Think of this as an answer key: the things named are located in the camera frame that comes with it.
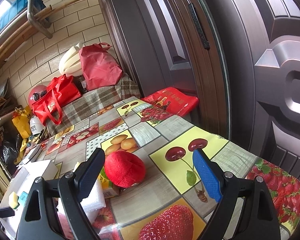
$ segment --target yellow plastic bag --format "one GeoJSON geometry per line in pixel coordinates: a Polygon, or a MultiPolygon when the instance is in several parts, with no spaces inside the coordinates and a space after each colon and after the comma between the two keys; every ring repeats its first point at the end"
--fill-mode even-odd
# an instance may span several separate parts
{"type": "Polygon", "coordinates": [[[30,124],[29,124],[31,118],[30,107],[26,106],[26,108],[23,110],[16,109],[16,112],[19,113],[19,116],[13,118],[12,122],[23,139],[29,138],[29,136],[31,135],[30,124]]]}

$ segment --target pink bag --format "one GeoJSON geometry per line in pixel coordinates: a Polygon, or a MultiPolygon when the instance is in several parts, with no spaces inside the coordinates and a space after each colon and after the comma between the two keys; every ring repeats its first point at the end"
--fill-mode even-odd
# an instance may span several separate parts
{"type": "Polygon", "coordinates": [[[83,76],[89,91],[100,87],[113,86],[122,77],[122,69],[114,57],[107,52],[108,43],[92,44],[79,51],[83,76]]]}

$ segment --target red tote bag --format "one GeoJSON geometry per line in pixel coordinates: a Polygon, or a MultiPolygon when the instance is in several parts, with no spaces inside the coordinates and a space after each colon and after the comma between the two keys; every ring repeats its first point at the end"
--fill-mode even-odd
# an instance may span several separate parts
{"type": "Polygon", "coordinates": [[[73,76],[66,77],[64,74],[53,78],[47,86],[47,94],[32,104],[32,112],[40,122],[45,125],[50,118],[55,124],[61,124],[63,113],[61,107],[71,103],[81,96],[73,83],[73,76]],[[58,111],[59,118],[56,120],[51,113],[58,111]]]}
{"type": "Polygon", "coordinates": [[[107,52],[108,43],[93,44],[79,51],[83,76],[89,91],[100,87],[113,86],[122,77],[122,69],[114,57],[107,52]]]}

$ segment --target metal screw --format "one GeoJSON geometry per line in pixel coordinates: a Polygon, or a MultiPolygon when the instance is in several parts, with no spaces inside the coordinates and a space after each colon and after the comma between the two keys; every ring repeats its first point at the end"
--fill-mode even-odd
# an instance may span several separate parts
{"type": "Polygon", "coordinates": [[[226,172],[225,172],[225,176],[226,176],[226,178],[232,178],[232,177],[233,177],[233,174],[232,174],[232,172],[230,172],[230,171],[226,171],[226,172]]]}
{"type": "Polygon", "coordinates": [[[73,172],[72,171],[68,171],[66,174],[65,174],[65,177],[67,178],[67,179],[69,179],[69,178],[71,178],[72,176],[73,176],[73,172]]]}
{"type": "Polygon", "coordinates": [[[257,176],[256,180],[257,180],[257,182],[263,182],[263,177],[257,176]]]}
{"type": "Polygon", "coordinates": [[[35,183],[39,183],[39,182],[41,182],[41,180],[42,180],[41,177],[37,177],[37,178],[35,178],[34,182],[35,182],[35,183]]]}

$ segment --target red helmet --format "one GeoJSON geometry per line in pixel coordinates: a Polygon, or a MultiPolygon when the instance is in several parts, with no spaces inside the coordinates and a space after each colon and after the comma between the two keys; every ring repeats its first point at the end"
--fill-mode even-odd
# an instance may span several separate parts
{"type": "Polygon", "coordinates": [[[43,97],[47,93],[47,87],[44,85],[37,85],[29,93],[28,102],[32,110],[32,104],[39,98],[43,97]]]}

